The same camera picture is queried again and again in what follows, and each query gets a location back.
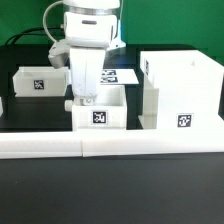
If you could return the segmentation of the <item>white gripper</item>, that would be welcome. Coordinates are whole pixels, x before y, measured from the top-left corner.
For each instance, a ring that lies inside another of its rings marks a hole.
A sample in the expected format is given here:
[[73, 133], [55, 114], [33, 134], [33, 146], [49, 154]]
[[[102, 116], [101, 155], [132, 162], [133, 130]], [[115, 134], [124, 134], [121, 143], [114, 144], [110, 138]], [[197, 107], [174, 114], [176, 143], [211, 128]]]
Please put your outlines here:
[[71, 47], [69, 52], [74, 104], [93, 106], [99, 92], [106, 50]]

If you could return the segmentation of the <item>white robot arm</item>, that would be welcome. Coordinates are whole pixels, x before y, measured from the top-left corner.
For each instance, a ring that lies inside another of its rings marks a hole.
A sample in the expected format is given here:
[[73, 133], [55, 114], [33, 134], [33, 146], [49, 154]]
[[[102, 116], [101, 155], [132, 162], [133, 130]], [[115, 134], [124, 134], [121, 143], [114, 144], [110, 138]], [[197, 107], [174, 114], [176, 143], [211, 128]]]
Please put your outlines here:
[[63, 0], [74, 96], [85, 106], [99, 94], [105, 56], [118, 33], [120, 0]]

